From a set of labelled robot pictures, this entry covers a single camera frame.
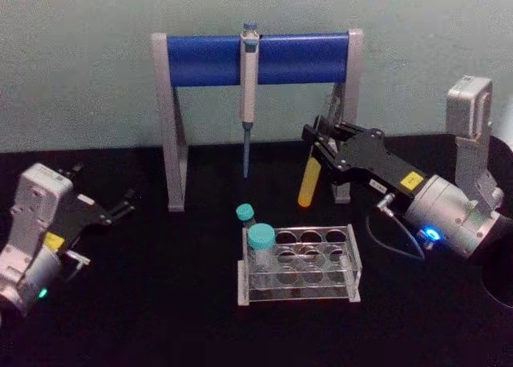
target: blue pipette holder bar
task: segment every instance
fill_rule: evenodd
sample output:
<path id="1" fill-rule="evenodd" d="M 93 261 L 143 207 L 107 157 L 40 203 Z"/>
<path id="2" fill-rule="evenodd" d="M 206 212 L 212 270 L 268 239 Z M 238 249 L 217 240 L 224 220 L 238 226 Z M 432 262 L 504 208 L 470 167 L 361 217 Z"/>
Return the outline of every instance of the blue pipette holder bar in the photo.
<path id="1" fill-rule="evenodd" d="M 363 33 L 265 34 L 260 40 L 260 85 L 334 83 L 329 118 L 356 121 Z M 163 132 L 169 210 L 182 212 L 188 148 L 178 87 L 240 85 L 240 37 L 152 35 L 156 92 Z M 337 202 L 349 200 L 339 188 Z"/>

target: light blue wall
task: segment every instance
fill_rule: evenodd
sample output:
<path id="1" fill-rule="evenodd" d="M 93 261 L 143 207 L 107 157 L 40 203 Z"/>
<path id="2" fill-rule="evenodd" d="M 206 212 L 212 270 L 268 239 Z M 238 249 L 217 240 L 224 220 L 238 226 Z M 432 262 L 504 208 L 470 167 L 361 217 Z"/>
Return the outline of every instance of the light blue wall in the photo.
<path id="1" fill-rule="evenodd" d="M 358 122 L 389 134 L 442 131 L 462 75 L 494 80 L 494 113 L 513 93 L 511 0 L 1 0 L 0 150 L 160 141 L 150 37 L 366 33 Z M 256 140 L 299 139 L 329 85 L 259 87 Z M 191 143 L 240 141 L 235 87 L 180 92 Z"/>

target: black tabletop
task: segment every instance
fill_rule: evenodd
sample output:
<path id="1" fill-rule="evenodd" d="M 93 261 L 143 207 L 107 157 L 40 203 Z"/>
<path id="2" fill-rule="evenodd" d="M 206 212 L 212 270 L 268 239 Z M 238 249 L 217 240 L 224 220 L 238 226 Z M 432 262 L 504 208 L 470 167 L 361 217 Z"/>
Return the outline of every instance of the black tabletop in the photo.
<path id="1" fill-rule="evenodd" d="M 426 173 L 454 180 L 454 138 L 386 143 Z M 244 182 L 240 146 L 192 147 L 185 213 L 167 211 L 158 148 L 0 155 L 2 245 L 18 176 L 34 162 L 52 168 L 85 163 L 75 188 L 106 207 L 128 188 L 137 192 L 132 215 L 104 232 L 84 233 L 75 247 L 92 259 L 89 267 L 68 284 L 51 285 L 27 318 L 6 318 L 0 365 L 513 365 L 513 311 L 487 295 L 480 269 L 441 245 L 423 263 L 378 247 L 362 225 L 373 201 L 364 188 L 353 187 L 352 204 L 337 206 L 321 179 L 312 207 L 299 208 L 307 155 L 303 143 L 253 144 Z M 513 160 L 496 140 L 490 161 L 511 195 Z M 238 307 L 235 208 L 245 201 L 258 221 L 274 227 L 353 223 L 362 302 Z M 511 198 L 505 210 L 513 211 Z M 375 225 L 404 244 L 386 224 Z"/>

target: yellow label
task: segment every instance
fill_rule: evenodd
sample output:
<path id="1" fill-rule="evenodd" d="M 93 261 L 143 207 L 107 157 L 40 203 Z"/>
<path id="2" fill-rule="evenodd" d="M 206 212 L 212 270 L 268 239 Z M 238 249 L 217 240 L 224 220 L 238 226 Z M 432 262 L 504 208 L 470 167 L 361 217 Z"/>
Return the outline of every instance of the yellow label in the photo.
<path id="1" fill-rule="evenodd" d="M 45 245 L 53 252 L 57 252 L 61 245 L 63 245 L 64 239 L 61 236 L 57 236 L 54 233 L 47 232 L 45 235 Z"/>
<path id="2" fill-rule="evenodd" d="M 424 178 L 420 176 L 417 172 L 410 172 L 403 180 L 401 180 L 401 185 L 408 188 L 410 191 L 413 191 Z"/>

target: green led light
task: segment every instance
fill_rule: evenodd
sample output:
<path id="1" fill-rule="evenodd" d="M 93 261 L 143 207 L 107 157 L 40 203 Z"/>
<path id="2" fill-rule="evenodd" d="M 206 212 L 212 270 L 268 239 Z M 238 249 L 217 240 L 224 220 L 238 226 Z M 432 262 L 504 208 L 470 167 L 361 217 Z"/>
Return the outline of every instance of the green led light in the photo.
<path id="1" fill-rule="evenodd" d="M 43 288 L 40 292 L 39 292 L 39 299 L 42 299 L 43 297 L 45 297 L 46 295 L 48 294 L 48 290 L 46 288 Z"/>

